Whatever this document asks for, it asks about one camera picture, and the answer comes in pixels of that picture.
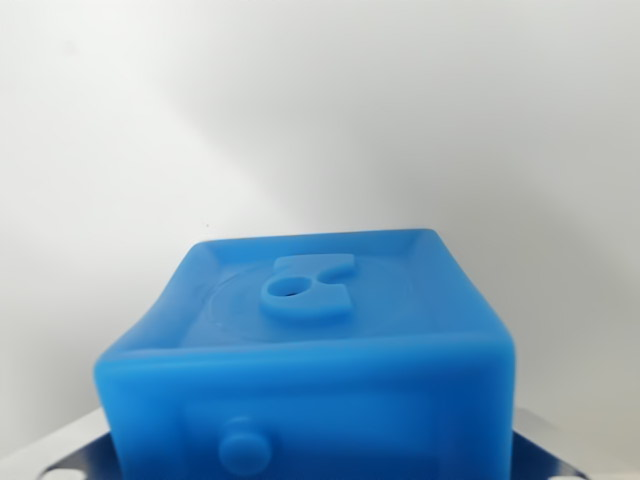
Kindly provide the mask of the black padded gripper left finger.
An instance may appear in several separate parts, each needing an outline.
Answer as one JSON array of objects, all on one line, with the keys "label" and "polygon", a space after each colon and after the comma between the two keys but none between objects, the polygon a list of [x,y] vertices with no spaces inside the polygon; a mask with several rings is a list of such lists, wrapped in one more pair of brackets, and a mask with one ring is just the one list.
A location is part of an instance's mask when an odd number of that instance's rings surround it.
[{"label": "black padded gripper left finger", "polygon": [[33,479],[65,471],[69,479],[119,479],[120,467],[102,408],[38,440],[33,447]]}]

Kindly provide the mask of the black padded gripper right finger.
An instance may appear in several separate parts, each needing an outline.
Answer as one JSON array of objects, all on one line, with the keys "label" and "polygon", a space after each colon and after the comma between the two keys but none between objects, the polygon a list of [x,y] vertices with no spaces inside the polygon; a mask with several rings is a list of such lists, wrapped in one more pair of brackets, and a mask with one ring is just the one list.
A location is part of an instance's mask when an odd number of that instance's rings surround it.
[{"label": "black padded gripper right finger", "polygon": [[583,445],[541,416],[516,408],[511,479],[591,479]]}]

